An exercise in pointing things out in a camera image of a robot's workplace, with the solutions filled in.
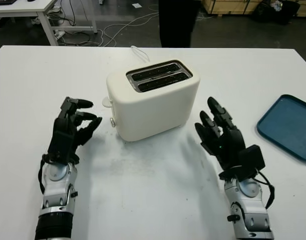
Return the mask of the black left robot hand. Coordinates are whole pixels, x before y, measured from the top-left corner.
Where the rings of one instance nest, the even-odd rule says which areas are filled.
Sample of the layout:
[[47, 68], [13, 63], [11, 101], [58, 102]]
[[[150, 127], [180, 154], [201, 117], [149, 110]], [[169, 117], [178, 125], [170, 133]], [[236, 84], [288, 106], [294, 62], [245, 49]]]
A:
[[76, 150], [86, 144], [99, 127], [102, 118], [80, 109], [93, 107], [93, 102], [84, 99], [66, 97], [60, 107], [60, 113], [54, 121], [53, 134], [48, 154], [53, 162], [67, 165], [78, 164]]

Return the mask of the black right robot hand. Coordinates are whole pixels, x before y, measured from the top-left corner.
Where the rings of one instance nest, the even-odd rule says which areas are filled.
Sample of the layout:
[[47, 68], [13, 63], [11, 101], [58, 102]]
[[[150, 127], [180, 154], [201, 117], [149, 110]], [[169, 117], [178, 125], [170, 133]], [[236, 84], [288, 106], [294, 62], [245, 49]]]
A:
[[208, 98], [207, 104], [214, 116], [213, 119], [202, 110], [201, 122], [195, 123], [201, 146], [208, 154], [217, 158], [223, 170], [219, 174], [220, 179], [236, 178], [242, 166], [239, 153], [246, 148], [242, 133], [233, 124], [228, 111], [213, 97]]

